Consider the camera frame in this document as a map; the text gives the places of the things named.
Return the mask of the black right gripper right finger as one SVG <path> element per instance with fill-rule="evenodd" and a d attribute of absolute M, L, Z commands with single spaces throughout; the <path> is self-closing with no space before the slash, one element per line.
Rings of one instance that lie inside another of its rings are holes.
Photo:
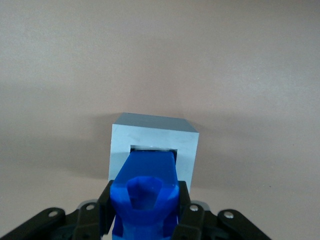
<path fill-rule="evenodd" d="M 192 202 L 184 181 L 179 182 L 178 224 L 173 240 L 269 240 L 241 212 L 223 209 L 217 215 Z"/>

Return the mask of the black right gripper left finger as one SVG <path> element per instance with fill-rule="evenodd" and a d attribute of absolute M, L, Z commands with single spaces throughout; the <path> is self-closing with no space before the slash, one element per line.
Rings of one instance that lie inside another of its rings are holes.
<path fill-rule="evenodd" d="M 97 200 L 75 211 L 50 207 L 1 237 L 2 240 L 101 240 L 110 232 L 116 212 L 111 204 L 111 180 Z"/>

